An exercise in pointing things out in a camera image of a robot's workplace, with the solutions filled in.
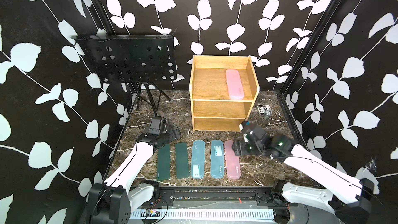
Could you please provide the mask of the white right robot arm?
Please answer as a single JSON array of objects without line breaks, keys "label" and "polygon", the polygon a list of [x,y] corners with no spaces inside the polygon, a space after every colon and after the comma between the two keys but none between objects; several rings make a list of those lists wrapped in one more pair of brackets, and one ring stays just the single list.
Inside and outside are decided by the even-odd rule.
[{"label": "white right robot arm", "polygon": [[345,224],[365,224],[372,212],[374,183],[344,174],[325,163],[297,141],[282,135],[270,135],[259,125],[244,121],[239,126],[242,141],[234,141],[237,156],[259,156],[293,167],[321,188],[297,186],[280,180],[269,197],[276,205],[297,203],[334,214]]}]

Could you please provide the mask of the dark green pencil case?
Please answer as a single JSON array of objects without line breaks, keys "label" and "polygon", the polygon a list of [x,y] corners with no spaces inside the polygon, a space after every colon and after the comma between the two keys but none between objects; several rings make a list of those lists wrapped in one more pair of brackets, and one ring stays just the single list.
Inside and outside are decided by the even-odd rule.
[{"label": "dark green pencil case", "polygon": [[190,176],[187,143],[181,142],[175,145],[176,177],[177,179]]},{"label": "dark green pencil case", "polygon": [[171,177],[171,153],[170,144],[164,145],[158,150],[157,158],[157,180],[168,180]]}]

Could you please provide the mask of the pink pencil case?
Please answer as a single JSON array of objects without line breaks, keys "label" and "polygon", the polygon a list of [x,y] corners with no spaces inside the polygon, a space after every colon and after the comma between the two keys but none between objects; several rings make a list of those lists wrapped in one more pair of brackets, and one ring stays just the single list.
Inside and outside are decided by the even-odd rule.
[{"label": "pink pencil case", "polygon": [[225,141],[224,154],[226,160],[227,177],[229,179],[239,179],[241,177],[239,157],[232,149],[234,141]]},{"label": "pink pencil case", "polygon": [[245,94],[239,71],[236,69],[227,69],[226,82],[230,100],[242,100]]}]

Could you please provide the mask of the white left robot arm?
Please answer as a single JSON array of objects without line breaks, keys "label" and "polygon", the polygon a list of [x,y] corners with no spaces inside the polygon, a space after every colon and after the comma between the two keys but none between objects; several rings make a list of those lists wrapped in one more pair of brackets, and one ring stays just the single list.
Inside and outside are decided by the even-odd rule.
[{"label": "white left robot arm", "polygon": [[139,184],[131,189],[142,167],[160,148],[180,138],[180,130],[167,119],[155,117],[136,140],[121,166],[104,182],[95,183],[88,193],[87,224],[126,224],[131,213],[150,201],[155,185]]}]

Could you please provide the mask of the light blue pencil case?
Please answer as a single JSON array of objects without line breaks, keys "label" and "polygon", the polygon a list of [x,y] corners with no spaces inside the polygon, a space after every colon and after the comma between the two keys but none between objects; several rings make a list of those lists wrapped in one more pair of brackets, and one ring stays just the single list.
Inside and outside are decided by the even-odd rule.
[{"label": "light blue pencil case", "polygon": [[205,164],[205,142],[196,140],[192,145],[191,155],[191,177],[202,179],[204,177]]},{"label": "light blue pencil case", "polygon": [[224,177],[224,145],[223,141],[211,141],[210,175],[213,178]]}]

